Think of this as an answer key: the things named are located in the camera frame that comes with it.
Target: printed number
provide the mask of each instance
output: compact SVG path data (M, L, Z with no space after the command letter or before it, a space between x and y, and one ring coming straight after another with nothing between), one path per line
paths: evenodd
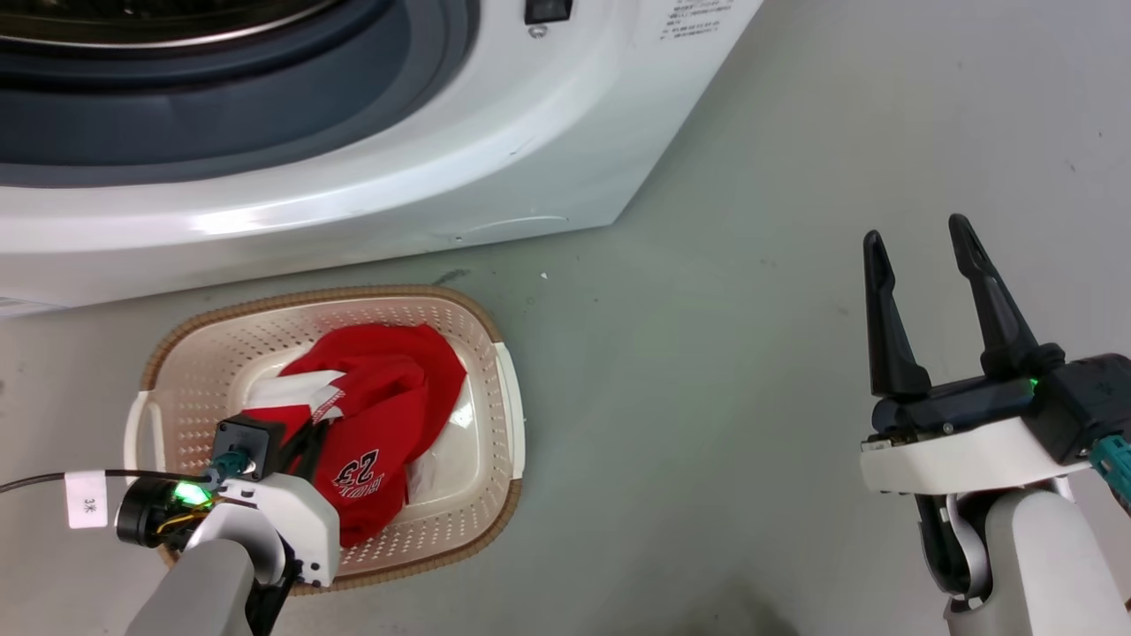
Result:
M357 485L373 480L374 462L377 462L377 450L370 450L361 456L361 474L357 475Z
M342 466L334 483L338 485L354 485L369 483L373 479L373 464L377 463L377 450L370 450L361 456L361 463L356 459Z

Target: plastic laundry basket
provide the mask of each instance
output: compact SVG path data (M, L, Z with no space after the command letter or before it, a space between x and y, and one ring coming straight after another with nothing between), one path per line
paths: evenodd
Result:
M202 313L157 346L126 427L127 467L139 467L139 437L148 430L154 467L198 472L211 457L216 423L243 409L252 383L278 375L323 334L363 324L432 326L467 378L443 432L417 462L422 479L409 502L381 534L342 551L334 585L296 586L296 594L449 565L482 550L507 525L523 484L523 404L510 353L482 308L443 287L390 286L290 294ZM172 564L174 556L161 550Z

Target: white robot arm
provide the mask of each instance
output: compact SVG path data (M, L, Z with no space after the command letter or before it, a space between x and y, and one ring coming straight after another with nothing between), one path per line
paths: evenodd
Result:
M282 424L230 418L206 485L130 485L118 538L180 557L127 636L267 636L295 584L334 582L338 514L310 482L325 426L308 423L280 448ZM293 465L297 474L278 472Z
M864 240L875 433L861 445L870 490L914 496L923 552L950 596L953 636L1131 634L1112 573L1067 474L1096 467L1131 490L1131 361L1064 362L1038 345L969 222L950 234L986 344L985 376L931 386L912 354L879 233Z

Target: white washing machine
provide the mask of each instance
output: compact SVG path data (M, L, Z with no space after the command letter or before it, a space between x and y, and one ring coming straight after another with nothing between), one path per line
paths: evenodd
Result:
M0 315L612 223L759 3L0 0Z

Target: power switch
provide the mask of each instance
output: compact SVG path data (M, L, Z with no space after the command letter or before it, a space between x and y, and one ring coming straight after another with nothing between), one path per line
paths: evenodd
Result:
M526 0L526 24L568 20L573 0Z

